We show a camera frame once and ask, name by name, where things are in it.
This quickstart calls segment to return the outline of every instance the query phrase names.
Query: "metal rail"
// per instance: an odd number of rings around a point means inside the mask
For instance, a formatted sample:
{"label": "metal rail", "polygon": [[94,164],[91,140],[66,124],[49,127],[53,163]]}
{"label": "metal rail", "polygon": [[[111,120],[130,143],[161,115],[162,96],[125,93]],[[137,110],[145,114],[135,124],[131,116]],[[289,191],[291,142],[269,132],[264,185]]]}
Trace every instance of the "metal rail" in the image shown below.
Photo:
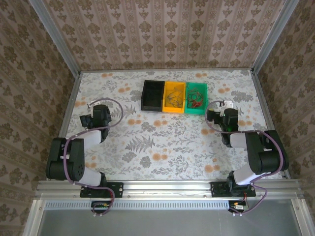
{"label": "metal rail", "polygon": [[[213,198],[210,182],[219,180],[149,180],[130,181],[124,183],[123,199],[128,200],[238,200],[239,197]],[[299,199],[302,192],[296,179],[266,179],[256,183],[268,190],[266,199]],[[35,194],[36,200],[75,200],[80,199],[80,186],[71,185],[67,181],[40,181]],[[263,190],[256,189],[256,197],[260,199]]]}

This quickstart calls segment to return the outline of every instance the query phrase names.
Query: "black bin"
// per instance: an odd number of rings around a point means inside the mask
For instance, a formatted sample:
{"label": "black bin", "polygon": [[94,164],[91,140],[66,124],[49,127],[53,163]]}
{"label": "black bin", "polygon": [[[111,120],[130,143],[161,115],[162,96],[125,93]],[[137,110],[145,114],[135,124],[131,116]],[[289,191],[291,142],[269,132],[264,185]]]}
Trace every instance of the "black bin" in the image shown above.
{"label": "black bin", "polygon": [[145,80],[141,95],[141,110],[161,112],[163,107],[164,81]]}

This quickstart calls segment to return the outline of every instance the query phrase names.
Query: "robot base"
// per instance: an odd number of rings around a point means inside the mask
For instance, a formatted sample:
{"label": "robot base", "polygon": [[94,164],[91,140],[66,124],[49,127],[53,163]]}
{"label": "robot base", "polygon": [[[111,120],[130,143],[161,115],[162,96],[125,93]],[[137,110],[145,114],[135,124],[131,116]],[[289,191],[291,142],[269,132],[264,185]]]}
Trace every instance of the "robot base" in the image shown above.
{"label": "robot base", "polygon": [[[107,182],[106,187],[112,189],[115,193],[115,198],[122,198],[124,192],[124,183],[122,182]],[[92,189],[82,187],[80,198],[111,198],[110,192],[106,189]]]}
{"label": "robot base", "polygon": [[218,181],[211,182],[211,195],[213,198],[220,197],[244,197],[245,193],[247,197],[256,197],[255,188],[250,184],[237,185],[232,171],[226,179],[226,182]]}

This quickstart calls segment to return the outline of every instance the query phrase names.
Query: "mounting plate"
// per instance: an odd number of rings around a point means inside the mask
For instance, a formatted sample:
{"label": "mounting plate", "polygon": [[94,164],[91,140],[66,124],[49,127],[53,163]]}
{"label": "mounting plate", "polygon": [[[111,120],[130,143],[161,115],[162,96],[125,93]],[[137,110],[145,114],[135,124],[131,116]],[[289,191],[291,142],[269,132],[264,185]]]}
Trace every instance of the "mounting plate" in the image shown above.
{"label": "mounting plate", "polygon": [[[124,192],[124,183],[122,182],[107,182],[106,187],[112,189],[115,193],[115,198],[122,198]],[[111,198],[110,192],[106,189],[92,189],[82,187],[80,198]]]}
{"label": "mounting plate", "polygon": [[247,197],[256,197],[255,189],[252,190],[251,187],[247,188],[245,185],[244,187],[241,187],[237,190],[233,190],[232,192],[229,192],[226,188],[226,181],[225,182],[211,182],[211,195],[213,198],[221,198],[221,197],[244,197],[245,193],[247,194]]}

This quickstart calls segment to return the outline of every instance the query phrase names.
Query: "metal bracket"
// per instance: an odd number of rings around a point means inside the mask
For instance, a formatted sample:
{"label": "metal bracket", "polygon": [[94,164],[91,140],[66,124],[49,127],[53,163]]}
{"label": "metal bracket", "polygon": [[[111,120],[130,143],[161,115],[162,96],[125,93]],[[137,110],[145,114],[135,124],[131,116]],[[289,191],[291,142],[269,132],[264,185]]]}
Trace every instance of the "metal bracket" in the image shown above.
{"label": "metal bracket", "polygon": [[221,106],[220,117],[223,117],[225,109],[233,108],[232,100],[224,100],[223,105]]}
{"label": "metal bracket", "polygon": [[247,197],[256,197],[254,187],[247,188],[247,186],[245,186],[234,192],[229,192],[226,188],[226,181],[211,183],[211,195],[213,198],[244,197],[245,193],[247,194]]}
{"label": "metal bracket", "polygon": [[[106,187],[114,191],[115,198],[123,197],[124,183],[107,182]],[[111,198],[111,195],[110,192],[106,189],[93,189],[81,187],[80,198]]]}

